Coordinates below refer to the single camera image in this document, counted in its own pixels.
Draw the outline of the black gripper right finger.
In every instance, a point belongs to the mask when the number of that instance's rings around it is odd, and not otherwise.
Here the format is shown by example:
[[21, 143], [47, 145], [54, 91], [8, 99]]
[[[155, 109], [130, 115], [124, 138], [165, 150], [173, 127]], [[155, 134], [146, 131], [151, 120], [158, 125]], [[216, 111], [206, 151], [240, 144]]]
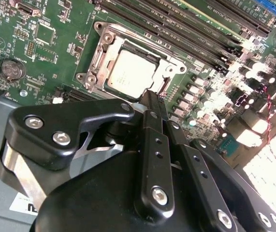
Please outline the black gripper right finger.
[[202, 230], [276, 232], [276, 212], [260, 194], [206, 141], [188, 141], [162, 100], [159, 108]]

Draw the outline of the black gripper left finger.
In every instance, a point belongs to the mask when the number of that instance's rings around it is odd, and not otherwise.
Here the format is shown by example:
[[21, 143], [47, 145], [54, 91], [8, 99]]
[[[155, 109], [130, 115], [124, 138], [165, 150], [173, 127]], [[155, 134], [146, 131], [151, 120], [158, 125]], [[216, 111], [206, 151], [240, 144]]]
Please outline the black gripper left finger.
[[97, 129], [120, 123], [135, 127], [143, 121], [142, 178], [135, 207], [145, 217], [166, 219], [174, 212], [169, 142], [162, 132], [168, 119], [163, 100], [147, 91], [142, 109], [112, 98], [73, 103], [24, 106], [11, 111], [0, 150], [0, 162], [9, 185], [28, 196], [37, 210], [57, 187], [70, 179], [72, 160], [87, 153]]

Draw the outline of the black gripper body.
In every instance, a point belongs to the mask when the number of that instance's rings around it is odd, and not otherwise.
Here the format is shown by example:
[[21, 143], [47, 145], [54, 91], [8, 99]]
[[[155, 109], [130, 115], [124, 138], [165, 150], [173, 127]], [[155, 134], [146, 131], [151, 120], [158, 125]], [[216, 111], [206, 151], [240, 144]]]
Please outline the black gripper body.
[[142, 178], [141, 137], [136, 151], [124, 151], [56, 188], [33, 223], [34, 232], [203, 232], [180, 163], [173, 159], [165, 124], [174, 193], [166, 219], [138, 213], [135, 201]]

